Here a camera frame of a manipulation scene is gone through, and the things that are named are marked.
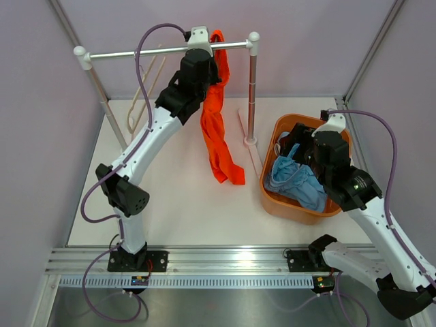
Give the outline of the light blue shorts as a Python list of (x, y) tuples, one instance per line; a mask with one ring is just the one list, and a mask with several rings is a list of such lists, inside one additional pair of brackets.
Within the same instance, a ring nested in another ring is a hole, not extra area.
[(305, 209), (323, 213), (327, 195), (308, 165), (292, 159), (300, 144), (296, 143), (288, 155), (278, 156), (266, 175), (267, 191), (298, 201)]

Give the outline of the orange shorts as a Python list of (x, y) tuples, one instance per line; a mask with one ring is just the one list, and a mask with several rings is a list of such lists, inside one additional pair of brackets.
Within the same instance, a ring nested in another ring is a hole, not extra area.
[(233, 185), (244, 185), (245, 171), (232, 159), (225, 141), (225, 125), (221, 114), (225, 86), (230, 79), (227, 51), (217, 50), (215, 61), (221, 81), (208, 89), (200, 116), (200, 127), (208, 150), (211, 170), (216, 180), (219, 183), (230, 181)]

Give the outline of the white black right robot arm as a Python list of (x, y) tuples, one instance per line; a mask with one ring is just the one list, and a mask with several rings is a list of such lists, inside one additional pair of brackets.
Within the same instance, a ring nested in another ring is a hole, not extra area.
[(362, 228), (383, 260), (381, 264), (369, 260), (326, 234), (309, 245), (311, 267), (350, 275), (371, 289), (399, 320), (433, 304), (435, 267), (411, 245), (394, 217), (386, 214), (382, 191), (371, 176), (351, 164), (348, 141), (337, 131), (298, 123), (277, 143), (280, 156), (290, 155), (311, 169), (328, 197)]

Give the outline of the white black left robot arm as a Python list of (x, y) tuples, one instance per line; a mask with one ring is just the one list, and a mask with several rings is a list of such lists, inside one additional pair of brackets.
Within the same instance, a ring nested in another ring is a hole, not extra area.
[(110, 166), (98, 165), (95, 173), (121, 225), (121, 239), (110, 254), (108, 271), (146, 271), (157, 263), (158, 257), (147, 252), (142, 224), (141, 212), (150, 195), (139, 184), (164, 144), (200, 109), (209, 86), (219, 81), (213, 53), (188, 50), (135, 140)]

